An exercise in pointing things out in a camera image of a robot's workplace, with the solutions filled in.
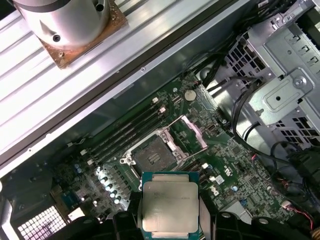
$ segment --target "ram slot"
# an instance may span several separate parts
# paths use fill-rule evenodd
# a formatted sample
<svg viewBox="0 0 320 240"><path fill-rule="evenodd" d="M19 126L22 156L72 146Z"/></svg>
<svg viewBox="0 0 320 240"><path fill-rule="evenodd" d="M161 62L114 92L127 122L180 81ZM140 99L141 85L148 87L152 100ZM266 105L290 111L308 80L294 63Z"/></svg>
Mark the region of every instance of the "ram slot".
<svg viewBox="0 0 320 240"><path fill-rule="evenodd" d="M139 131L137 131L133 136L127 137L125 141L122 141L122 142L121 141L119 141L119 142L117 141L117 142L115 142L109 148L107 155L103 155L103 154L106 154L104 152L104 153L101 153L97 157L98 162L111 159L115 155L117 155L117 154L119 154L121 152L125 152L125 149L127 149L129 146L131 146L135 141L140 140L144 136L147 136L148 134L153 132L154 129L161 123L162 119L163 119L162 116L158 115L157 118L155 118L155 119L151 120L150 122L148 122L143 128L141 128Z"/></svg>
<svg viewBox="0 0 320 240"><path fill-rule="evenodd" d="M137 112L135 115L127 119L126 121L120 123L119 125L115 124L114 129L111 132L109 132L106 136L103 137L105 140L101 144L92 148L91 152L96 152L96 151L99 152L100 148L103 148L103 146L109 142L110 138L114 138L117 135L122 135L122 133L126 131L127 128L134 126L140 123L141 121L145 121L148 118L148 116L156 113L157 111L158 111L157 105L153 105L152 107L146 106L142 110Z"/></svg>
<svg viewBox="0 0 320 240"><path fill-rule="evenodd" d="M140 121L137 125L128 125L125 130L123 130L121 133L114 135L111 137L107 142L105 142L104 145L99 147L93 154L94 158L99 158L101 153L104 153L107 151L111 146L114 146L116 143L121 142L123 138L128 138L130 135L135 134L135 130L140 130L144 125L148 124L149 121L152 121L152 119L158 117L158 112L155 111L151 115L148 116L148 118L145 118L143 121Z"/></svg>

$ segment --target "chip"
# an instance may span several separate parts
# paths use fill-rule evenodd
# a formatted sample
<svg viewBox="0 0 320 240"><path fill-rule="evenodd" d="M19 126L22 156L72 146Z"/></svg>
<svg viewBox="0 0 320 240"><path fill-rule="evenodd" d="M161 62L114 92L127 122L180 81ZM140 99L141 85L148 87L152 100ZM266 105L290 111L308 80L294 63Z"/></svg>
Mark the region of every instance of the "chip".
<svg viewBox="0 0 320 240"><path fill-rule="evenodd" d="M236 146L232 149L232 152L234 153L234 155L238 155L241 152L241 149Z"/></svg>
<svg viewBox="0 0 320 240"><path fill-rule="evenodd" d="M139 149L133 158L142 172L162 171L177 162L172 152L159 136L144 148Z"/></svg>
<svg viewBox="0 0 320 240"><path fill-rule="evenodd" d="M252 185L256 185L258 183L258 179L256 177L253 177L249 180L249 182L252 184Z"/></svg>

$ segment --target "electrolytic capacitor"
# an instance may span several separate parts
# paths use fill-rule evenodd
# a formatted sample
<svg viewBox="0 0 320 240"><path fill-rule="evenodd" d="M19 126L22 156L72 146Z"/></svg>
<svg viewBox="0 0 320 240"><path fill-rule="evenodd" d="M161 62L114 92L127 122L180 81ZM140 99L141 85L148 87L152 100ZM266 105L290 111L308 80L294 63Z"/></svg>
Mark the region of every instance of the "electrolytic capacitor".
<svg viewBox="0 0 320 240"><path fill-rule="evenodd" d="M110 191L112 189L113 185L112 184L109 184L108 186L105 187L105 190L106 191Z"/></svg>
<svg viewBox="0 0 320 240"><path fill-rule="evenodd" d="M116 195L117 195L117 191L116 190L114 190L112 193L110 193L110 198L114 198Z"/></svg>
<svg viewBox="0 0 320 240"><path fill-rule="evenodd" d="M81 198L81 201L84 202L85 200L87 200L88 196L87 195L84 195L82 198Z"/></svg>
<svg viewBox="0 0 320 240"><path fill-rule="evenodd" d="M115 203L115 204L119 204L119 203L120 203L120 200L121 200L121 197L118 196L118 197L114 200L114 203Z"/></svg>
<svg viewBox="0 0 320 240"><path fill-rule="evenodd" d="M232 186L231 190L234 191L234 192L238 192L238 187L237 186Z"/></svg>
<svg viewBox="0 0 320 240"><path fill-rule="evenodd" d="M106 181L108 181L108 178L105 176L100 180L100 183L104 184Z"/></svg>

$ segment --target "red wire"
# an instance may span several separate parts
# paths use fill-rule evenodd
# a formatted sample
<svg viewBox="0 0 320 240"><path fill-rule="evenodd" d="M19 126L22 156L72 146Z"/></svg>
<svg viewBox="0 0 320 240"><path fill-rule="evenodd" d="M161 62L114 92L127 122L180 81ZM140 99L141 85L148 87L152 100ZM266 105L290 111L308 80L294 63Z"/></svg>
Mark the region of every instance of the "red wire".
<svg viewBox="0 0 320 240"><path fill-rule="evenodd" d="M311 217L310 217L308 214L306 214L305 212L299 211L298 209L296 209L296 208L294 208L294 207L288 207L288 209L289 209L289 210L293 210L293 211L295 211L295 212L298 213L298 214L304 215L304 216L305 216L307 219L309 219L309 221L310 221L310 229L311 229L311 230L314 229L314 221L312 221Z"/></svg>
<svg viewBox="0 0 320 240"><path fill-rule="evenodd" d="M251 161L253 161L257 157L257 154L253 155Z"/></svg>

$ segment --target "green circuit board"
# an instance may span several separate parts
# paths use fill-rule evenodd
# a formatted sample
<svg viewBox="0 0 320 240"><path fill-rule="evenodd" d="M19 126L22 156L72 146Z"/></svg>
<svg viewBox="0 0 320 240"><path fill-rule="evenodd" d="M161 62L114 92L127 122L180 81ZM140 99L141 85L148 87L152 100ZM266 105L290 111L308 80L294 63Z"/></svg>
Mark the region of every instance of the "green circuit board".
<svg viewBox="0 0 320 240"><path fill-rule="evenodd" d="M81 152L72 158L73 164L83 170L73 177L81 180L69 179L69 189L81 189L91 202L104 199L102 204L114 211L126 206L115 204L109 193L116 191L122 203L128 202L130 193L139 191L142 172L196 171L200 188L210 191L219 210L237 200L253 217L289 218L292 214L281 207L282 196L257 175L251 165L253 153L233 139L228 122L210 94L202 85L194 87L196 80L194 75L174 79L86 140ZM166 143L168 135L162 136L164 132L174 147ZM124 163L130 149L130 158L136 163L133 165ZM257 167L268 178L266 170ZM87 183L100 184L106 177L99 189ZM103 189L110 184L113 189L105 193ZM101 214L97 207L92 211Z"/></svg>

